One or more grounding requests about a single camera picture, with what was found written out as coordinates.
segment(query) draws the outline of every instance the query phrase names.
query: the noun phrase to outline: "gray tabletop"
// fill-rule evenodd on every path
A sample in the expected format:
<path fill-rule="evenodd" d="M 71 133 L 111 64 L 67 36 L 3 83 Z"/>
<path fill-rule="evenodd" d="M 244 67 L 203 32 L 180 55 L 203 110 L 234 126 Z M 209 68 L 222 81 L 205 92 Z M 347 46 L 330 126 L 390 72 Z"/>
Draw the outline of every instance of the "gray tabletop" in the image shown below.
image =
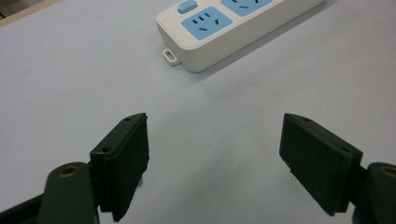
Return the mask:
<path fill-rule="evenodd" d="M 0 211 L 146 112 L 151 159 L 120 223 L 351 223 L 279 158 L 283 115 L 364 167 L 396 163 L 396 2 L 328 0 L 199 74 L 162 56 L 155 16 L 175 3 L 67 0 L 0 29 Z"/>

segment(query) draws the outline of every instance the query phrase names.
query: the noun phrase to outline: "blue socket panel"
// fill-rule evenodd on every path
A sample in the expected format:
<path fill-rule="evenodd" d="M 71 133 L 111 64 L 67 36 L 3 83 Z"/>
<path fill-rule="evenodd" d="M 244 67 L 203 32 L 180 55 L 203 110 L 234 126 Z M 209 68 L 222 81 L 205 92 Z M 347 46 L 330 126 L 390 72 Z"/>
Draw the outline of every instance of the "blue socket panel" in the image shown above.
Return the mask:
<path fill-rule="evenodd" d="M 221 3 L 238 16 L 244 17 L 271 3 L 272 0 L 221 0 Z"/>
<path fill-rule="evenodd" d="M 214 7 L 208 7 L 181 22 L 181 24 L 199 40 L 213 35 L 215 32 L 231 23 L 233 23 L 233 21 L 230 18 Z"/>

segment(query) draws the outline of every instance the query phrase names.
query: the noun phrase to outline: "white power strip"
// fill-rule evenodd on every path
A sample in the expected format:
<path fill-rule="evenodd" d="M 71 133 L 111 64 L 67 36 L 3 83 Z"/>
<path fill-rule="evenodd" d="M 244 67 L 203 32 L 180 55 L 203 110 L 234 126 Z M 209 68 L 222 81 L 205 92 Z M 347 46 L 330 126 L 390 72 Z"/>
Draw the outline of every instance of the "white power strip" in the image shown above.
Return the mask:
<path fill-rule="evenodd" d="M 201 72 L 324 0 L 186 0 L 157 15 L 171 65 Z"/>

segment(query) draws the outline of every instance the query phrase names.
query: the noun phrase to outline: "blue switch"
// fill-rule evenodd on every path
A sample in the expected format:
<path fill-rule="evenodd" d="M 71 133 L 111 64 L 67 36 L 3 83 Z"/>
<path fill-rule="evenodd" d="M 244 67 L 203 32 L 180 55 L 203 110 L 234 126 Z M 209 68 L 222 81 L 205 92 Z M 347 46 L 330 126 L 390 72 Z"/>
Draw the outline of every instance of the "blue switch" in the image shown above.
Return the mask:
<path fill-rule="evenodd" d="M 196 7 L 198 7 L 198 5 L 194 0 L 187 0 L 182 4 L 178 5 L 177 11 L 180 12 L 181 14 L 184 14 L 195 9 Z"/>

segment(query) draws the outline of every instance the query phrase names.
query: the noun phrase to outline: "electrical socket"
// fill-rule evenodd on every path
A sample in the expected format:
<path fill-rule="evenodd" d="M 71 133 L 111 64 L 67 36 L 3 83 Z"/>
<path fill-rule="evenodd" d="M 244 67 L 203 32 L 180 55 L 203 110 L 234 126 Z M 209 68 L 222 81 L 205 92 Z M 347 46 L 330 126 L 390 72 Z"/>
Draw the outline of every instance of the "electrical socket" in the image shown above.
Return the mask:
<path fill-rule="evenodd" d="M 163 57 L 169 64 L 182 63 L 191 72 L 201 72 L 324 0 L 259 0 L 258 3 L 255 0 L 236 0 L 236 3 L 231 3 L 251 6 L 246 16 L 239 16 L 239 9 L 231 9 L 222 3 L 227 1 L 230 3 L 232 0 L 184 0 L 157 15 L 157 27 L 166 46 Z M 184 21 L 193 22 L 196 17 L 200 20 L 199 16 L 202 13 L 205 15 L 211 7 L 216 10 L 214 20 L 206 21 L 203 17 L 203 21 L 197 21 L 192 27 L 183 24 Z M 221 28 L 213 25 L 214 32 L 198 35 L 198 24 L 216 22 L 216 16 L 220 13 L 232 22 Z"/>
<path fill-rule="evenodd" d="M 208 7 L 197 14 L 181 22 L 192 35 L 201 40 L 222 28 L 230 25 L 233 21 L 214 7 Z"/>
<path fill-rule="evenodd" d="M 238 16 L 244 17 L 271 3 L 272 0 L 221 0 L 221 3 Z"/>

